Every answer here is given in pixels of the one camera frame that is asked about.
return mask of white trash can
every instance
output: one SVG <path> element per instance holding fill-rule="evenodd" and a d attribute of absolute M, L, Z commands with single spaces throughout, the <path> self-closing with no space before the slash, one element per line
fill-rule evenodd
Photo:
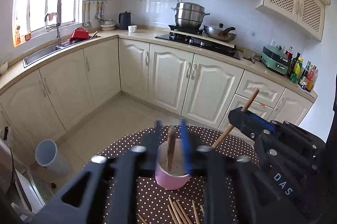
<path fill-rule="evenodd" d="M 70 164 L 51 139 L 45 139 L 38 144 L 35 150 L 35 159 L 39 165 L 58 176 L 65 176 L 71 171 Z"/>

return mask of pink mug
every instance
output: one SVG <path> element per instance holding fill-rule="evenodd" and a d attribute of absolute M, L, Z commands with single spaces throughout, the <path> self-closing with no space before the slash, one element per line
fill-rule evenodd
<path fill-rule="evenodd" d="M 172 171 L 167 172 L 167 147 L 168 141 L 163 142 L 158 148 L 156 181 L 166 190 L 176 190 L 183 187 L 191 178 L 184 170 L 182 140 L 176 138 L 175 151 L 173 155 Z"/>

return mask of sink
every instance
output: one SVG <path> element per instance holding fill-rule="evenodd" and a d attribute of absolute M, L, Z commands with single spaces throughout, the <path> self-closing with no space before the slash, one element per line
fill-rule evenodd
<path fill-rule="evenodd" d="M 59 50 L 63 50 L 65 48 L 68 48 L 69 46 L 73 46 L 73 45 L 76 45 L 76 44 L 79 44 L 79 43 L 82 43 L 82 42 L 85 42 L 85 41 L 88 41 L 88 40 L 91 40 L 92 38 L 89 38 L 87 40 L 84 40 L 84 41 L 80 41 L 80 42 L 77 42 L 75 44 L 72 44 L 70 45 L 69 43 L 69 39 L 68 40 L 64 40 L 61 42 L 61 45 L 58 45 L 57 43 L 55 44 L 52 44 L 50 46 L 47 46 L 43 49 L 40 49 L 39 51 L 37 52 L 34 52 L 33 54 L 27 56 L 26 58 L 23 59 L 23 66 L 24 67 L 27 67 L 29 66 L 30 64 L 56 52 L 56 51 L 59 51 Z"/>

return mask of green appliance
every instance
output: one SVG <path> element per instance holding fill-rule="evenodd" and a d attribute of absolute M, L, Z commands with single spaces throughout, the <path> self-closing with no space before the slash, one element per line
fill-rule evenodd
<path fill-rule="evenodd" d="M 282 75 L 287 74 L 290 63 L 281 48 L 271 45 L 264 46 L 260 58 L 269 69 Z"/>

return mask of brown tablecloth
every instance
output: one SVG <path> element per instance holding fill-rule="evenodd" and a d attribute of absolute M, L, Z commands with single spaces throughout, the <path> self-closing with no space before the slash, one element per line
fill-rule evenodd
<path fill-rule="evenodd" d="M 162 142 L 167 140 L 168 128 L 168 126 L 162 127 Z M 144 133 L 154 132 L 154 130 L 155 128 L 148 128 L 143 131 L 125 136 L 109 145 L 99 155 L 106 156 L 108 158 L 119 156 L 127 151 L 131 146 L 138 145 L 139 140 Z M 198 133 L 202 139 L 203 145 L 209 146 L 211 146 L 221 135 L 221 132 L 219 131 L 204 127 L 188 126 L 187 130 Z M 258 158 L 254 149 L 245 141 L 231 135 L 229 135 L 217 147 L 217 150 L 220 153 L 230 157 L 247 155 L 251 158 L 252 162 L 258 162 Z M 137 181 L 137 213 L 141 214 L 148 224 L 174 224 L 167 208 L 167 205 L 169 204 L 169 196 L 173 201 L 179 200 L 191 221 L 196 223 L 191 202 L 192 199 L 194 199 L 198 211 L 199 221 L 200 223 L 203 223 L 203 213 L 200 209 L 200 204 L 203 205 L 203 178 L 192 177 L 184 187 L 173 191 L 167 191 L 159 186 L 156 183 L 155 178 L 138 178 Z M 230 179 L 227 179 L 225 183 L 228 185 L 228 187 L 231 187 Z M 110 192 L 107 196 L 106 211 L 104 212 L 104 216 L 107 216 L 109 212 L 110 200 L 112 199 L 112 189 L 113 184 L 110 187 Z M 237 223 L 234 197 L 231 197 L 231 202 L 233 223 Z"/>

